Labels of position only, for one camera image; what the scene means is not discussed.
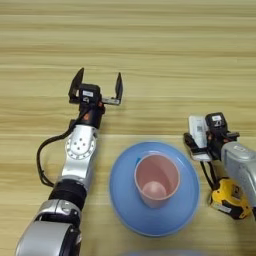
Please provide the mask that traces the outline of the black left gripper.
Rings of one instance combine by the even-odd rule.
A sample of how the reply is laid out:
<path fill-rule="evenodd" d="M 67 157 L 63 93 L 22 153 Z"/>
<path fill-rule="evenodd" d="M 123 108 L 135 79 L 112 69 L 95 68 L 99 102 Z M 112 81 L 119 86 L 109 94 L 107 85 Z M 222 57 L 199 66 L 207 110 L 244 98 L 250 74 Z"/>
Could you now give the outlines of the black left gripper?
<path fill-rule="evenodd" d="M 79 91 L 79 86 L 82 84 L 84 69 L 81 68 L 77 74 L 74 76 L 70 89 L 69 89 L 69 102 L 72 104 L 79 103 L 79 97 L 77 96 L 77 92 Z M 122 101 L 123 95 L 123 81 L 121 73 L 118 73 L 116 86 L 115 86 L 115 97 L 107 97 L 103 98 L 102 102 L 98 103 L 81 103 L 79 105 L 79 113 L 83 114 L 83 117 L 78 121 L 79 124 L 92 126 L 96 129 L 100 127 L 102 116 L 105 113 L 105 106 L 107 105 L 120 105 Z"/>

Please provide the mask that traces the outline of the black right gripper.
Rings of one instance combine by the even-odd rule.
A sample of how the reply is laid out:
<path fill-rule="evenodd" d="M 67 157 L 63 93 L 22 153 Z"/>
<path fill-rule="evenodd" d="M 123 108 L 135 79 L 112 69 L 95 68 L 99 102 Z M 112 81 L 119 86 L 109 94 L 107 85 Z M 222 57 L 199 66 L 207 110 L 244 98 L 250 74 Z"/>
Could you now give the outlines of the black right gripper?
<path fill-rule="evenodd" d="M 213 133 L 208 132 L 207 133 L 207 148 L 203 147 L 200 148 L 192 135 L 190 133 L 184 133 L 183 138 L 186 146 L 189 148 L 190 152 L 193 155 L 202 155 L 208 152 L 210 153 L 213 160 L 220 160 L 221 159 L 221 149 L 224 144 L 231 142 L 233 139 L 236 139 L 240 137 L 239 132 L 219 132 L 219 133 Z"/>

